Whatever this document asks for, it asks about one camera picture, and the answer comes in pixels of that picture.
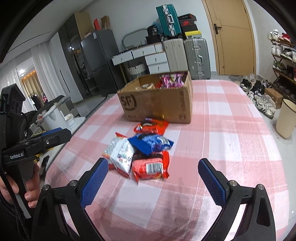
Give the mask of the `white drawer desk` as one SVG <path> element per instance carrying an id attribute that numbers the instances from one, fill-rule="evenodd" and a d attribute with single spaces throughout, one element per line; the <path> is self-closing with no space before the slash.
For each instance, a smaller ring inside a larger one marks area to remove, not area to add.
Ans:
<path id="1" fill-rule="evenodd" d="M 132 60 L 138 61 L 140 58 L 145 58 L 150 74 L 170 72 L 167 55 L 161 42 L 126 51 L 111 59 L 116 66 Z"/>

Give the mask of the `pink checkered tablecloth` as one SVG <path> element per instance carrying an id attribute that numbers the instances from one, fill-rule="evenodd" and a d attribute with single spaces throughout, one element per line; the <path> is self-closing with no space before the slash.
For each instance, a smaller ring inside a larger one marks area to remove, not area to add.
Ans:
<path id="1" fill-rule="evenodd" d="M 171 124 L 169 178 L 135 182 L 110 171 L 87 212 L 106 240 L 201 240 L 217 206 L 197 170 L 207 158 L 242 186 L 265 186 L 276 238 L 289 220 L 289 193 L 278 147 L 243 90 L 226 80 L 193 81 L 188 125 Z"/>

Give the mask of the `small cardboard box on floor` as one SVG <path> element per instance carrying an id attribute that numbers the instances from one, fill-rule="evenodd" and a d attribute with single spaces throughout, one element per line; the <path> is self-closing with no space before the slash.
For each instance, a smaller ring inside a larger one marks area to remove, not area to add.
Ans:
<path id="1" fill-rule="evenodd" d="M 283 96 L 273 88 L 266 88 L 265 94 L 269 95 L 275 102 L 275 108 L 280 109 L 283 101 Z"/>

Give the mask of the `cream trash bin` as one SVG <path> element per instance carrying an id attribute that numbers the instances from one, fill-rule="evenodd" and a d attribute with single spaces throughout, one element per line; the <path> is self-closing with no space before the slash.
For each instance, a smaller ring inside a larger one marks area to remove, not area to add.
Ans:
<path id="1" fill-rule="evenodd" d="M 276 122 L 276 131 L 285 139 L 292 135 L 296 124 L 296 105 L 288 99 L 283 99 L 280 114 Z"/>

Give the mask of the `beige suitcase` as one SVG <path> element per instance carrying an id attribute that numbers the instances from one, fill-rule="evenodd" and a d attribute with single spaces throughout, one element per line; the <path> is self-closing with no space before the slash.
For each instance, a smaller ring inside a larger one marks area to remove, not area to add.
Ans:
<path id="1" fill-rule="evenodd" d="M 170 72 L 188 71 L 187 57 L 183 39 L 171 39 L 163 42 Z"/>

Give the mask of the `red white balloon snack bag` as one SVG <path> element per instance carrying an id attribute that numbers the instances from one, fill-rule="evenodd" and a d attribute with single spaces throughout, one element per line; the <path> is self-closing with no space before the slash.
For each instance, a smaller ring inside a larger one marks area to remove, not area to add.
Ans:
<path id="1" fill-rule="evenodd" d="M 136 182 L 139 180 L 167 179 L 170 156 L 168 151 L 152 153 L 149 156 L 135 154 L 132 160 L 132 173 Z"/>

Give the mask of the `dark refrigerator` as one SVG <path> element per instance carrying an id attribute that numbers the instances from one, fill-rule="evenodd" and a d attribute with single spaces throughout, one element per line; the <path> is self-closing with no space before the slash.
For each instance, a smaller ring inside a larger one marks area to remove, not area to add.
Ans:
<path id="1" fill-rule="evenodd" d="M 122 89 L 125 80 L 120 67 L 112 61 L 119 54 L 112 30 L 95 30 L 81 45 L 100 94 L 108 96 Z"/>

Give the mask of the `teal suitcase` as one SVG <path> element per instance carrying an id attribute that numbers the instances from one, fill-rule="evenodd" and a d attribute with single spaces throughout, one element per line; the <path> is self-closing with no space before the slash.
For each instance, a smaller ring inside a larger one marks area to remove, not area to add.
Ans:
<path id="1" fill-rule="evenodd" d="M 182 38 L 182 30 L 174 5 L 161 5 L 156 7 L 156 10 L 164 36 L 169 38 Z"/>

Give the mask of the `stack of shoe boxes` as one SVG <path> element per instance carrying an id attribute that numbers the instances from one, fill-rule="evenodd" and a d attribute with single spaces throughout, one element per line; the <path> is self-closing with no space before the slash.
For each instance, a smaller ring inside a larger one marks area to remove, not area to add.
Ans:
<path id="1" fill-rule="evenodd" d="M 192 14 L 185 14 L 178 16 L 178 20 L 181 26 L 183 39 L 201 38 L 201 31 L 198 30 L 196 25 L 197 18 Z"/>

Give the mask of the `white noodle snack bag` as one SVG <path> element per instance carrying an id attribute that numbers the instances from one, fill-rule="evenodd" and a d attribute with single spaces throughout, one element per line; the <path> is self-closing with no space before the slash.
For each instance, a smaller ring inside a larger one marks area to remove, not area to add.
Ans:
<path id="1" fill-rule="evenodd" d="M 148 90 L 148 89 L 155 89 L 155 86 L 153 83 L 150 84 L 144 84 L 142 86 L 136 87 L 135 90 L 136 91 L 140 91 L 140 90 Z"/>

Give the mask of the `purple grape candy bag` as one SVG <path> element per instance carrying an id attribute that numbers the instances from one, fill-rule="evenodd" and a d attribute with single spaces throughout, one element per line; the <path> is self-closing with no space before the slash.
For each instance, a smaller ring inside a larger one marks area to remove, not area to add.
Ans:
<path id="1" fill-rule="evenodd" d="M 184 75 L 181 73 L 162 75 L 160 88 L 181 88 L 184 86 L 183 77 Z"/>

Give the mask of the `red orange oreo snack pack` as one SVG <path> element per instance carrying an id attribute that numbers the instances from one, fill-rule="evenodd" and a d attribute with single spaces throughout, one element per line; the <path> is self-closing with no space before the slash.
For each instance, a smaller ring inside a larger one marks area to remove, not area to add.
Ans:
<path id="1" fill-rule="evenodd" d="M 133 129 L 133 131 L 135 133 L 154 133 L 157 135 L 163 135 L 168 125 L 169 122 L 165 120 L 145 118 Z"/>

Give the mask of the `blue oreo cookie pack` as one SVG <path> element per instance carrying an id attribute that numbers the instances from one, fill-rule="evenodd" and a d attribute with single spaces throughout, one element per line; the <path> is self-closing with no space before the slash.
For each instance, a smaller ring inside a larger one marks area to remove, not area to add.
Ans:
<path id="1" fill-rule="evenodd" d="M 138 133 L 128 138 L 130 144 L 143 154 L 149 156 L 164 150 L 170 150 L 174 142 L 162 135 L 154 133 Z"/>

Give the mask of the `wooden shoe rack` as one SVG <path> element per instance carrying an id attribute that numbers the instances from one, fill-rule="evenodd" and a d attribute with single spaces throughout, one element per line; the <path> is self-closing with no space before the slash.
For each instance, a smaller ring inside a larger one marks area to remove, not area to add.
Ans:
<path id="1" fill-rule="evenodd" d="M 284 98 L 295 103 L 295 44 L 285 39 L 271 40 L 273 87 Z"/>

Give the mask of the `white electric kettle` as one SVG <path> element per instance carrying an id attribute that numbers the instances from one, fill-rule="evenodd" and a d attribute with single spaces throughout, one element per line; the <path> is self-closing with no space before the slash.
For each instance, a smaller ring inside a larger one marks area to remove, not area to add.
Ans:
<path id="1" fill-rule="evenodd" d="M 57 104 L 51 106 L 49 110 L 43 111 L 41 117 L 41 126 L 46 131 L 51 131 L 56 128 L 66 128 L 72 131 L 64 116 L 60 113 Z"/>

